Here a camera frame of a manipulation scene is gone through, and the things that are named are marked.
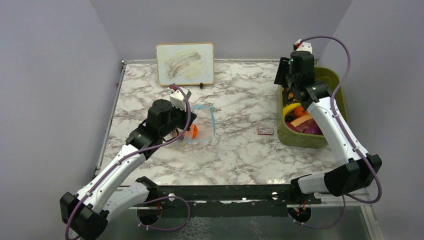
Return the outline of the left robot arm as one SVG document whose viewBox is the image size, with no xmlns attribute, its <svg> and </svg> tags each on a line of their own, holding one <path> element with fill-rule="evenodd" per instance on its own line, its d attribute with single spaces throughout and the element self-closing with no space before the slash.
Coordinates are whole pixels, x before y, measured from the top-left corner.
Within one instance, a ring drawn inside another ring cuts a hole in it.
<svg viewBox="0 0 424 240">
<path fill-rule="evenodd" d="M 136 197 L 147 206 L 155 203 L 157 191 L 150 186 L 135 183 L 122 193 L 116 189 L 158 148 L 166 145 L 165 136 L 176 129 L 183 133 L 196 117 L 187 99 L 154 101 L 147 118 L 129 134 L 113 161 L 77 193 L 66 192 L 61 197 L 65 239 L 70 238 L 70 232 L 76 233 L 76 239 L 97 239 L 110 220 L 137 202 Z"/>
</svg>

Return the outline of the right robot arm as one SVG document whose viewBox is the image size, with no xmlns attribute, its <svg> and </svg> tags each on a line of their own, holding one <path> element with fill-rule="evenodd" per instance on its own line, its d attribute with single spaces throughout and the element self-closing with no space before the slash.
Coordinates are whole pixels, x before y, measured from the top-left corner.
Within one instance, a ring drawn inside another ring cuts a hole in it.
<svg viewBox="0 0 424 240">
<path fill-rule="evenodd" d="M 343 118 L 328 84 L 316 78 L 315 59 L 309 51 L 293 51 L 281 57 L 274 80 L 293 93 L 294 99 L 311 115 L 329 144 L 337 167 L 325 173 L 293 179 L 289 199 L 300 204 L 309 194 L 339 197 L 367 188 L 377 180 L 382 160 L 359 143 Z"/>
</svg>

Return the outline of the orange toy tangerine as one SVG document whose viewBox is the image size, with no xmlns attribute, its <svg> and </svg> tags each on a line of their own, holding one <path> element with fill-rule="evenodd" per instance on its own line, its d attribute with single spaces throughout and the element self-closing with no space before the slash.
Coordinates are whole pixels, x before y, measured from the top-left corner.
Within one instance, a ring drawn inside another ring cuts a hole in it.
<svg viewBox="0 0 424 240">
<path fill-rule="evenodd" d="M 190 136 L 192 139 L 194 139 L 198 135 L 198 127 L 196 124 L 192 124 L 190 127 Z"/>
</svg>

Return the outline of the clear blue zip top bag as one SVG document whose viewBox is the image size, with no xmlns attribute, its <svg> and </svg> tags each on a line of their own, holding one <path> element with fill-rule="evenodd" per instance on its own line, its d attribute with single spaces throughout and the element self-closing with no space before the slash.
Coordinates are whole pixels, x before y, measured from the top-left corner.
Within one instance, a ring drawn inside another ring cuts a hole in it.
<svg viewBox="0 0 424 240">
<path fill-rule="evenodd" d="M 212 106 L 194 104 L 191 106 L 191 112 L 197 115 L 193 121 L 198 128 L 198 135 L 191 138 L 190 130 L 185 131 L 182 139 L 182 146 L 209 143 L 216 134 L 216 119 L 213 113 Z"/>
</svg>

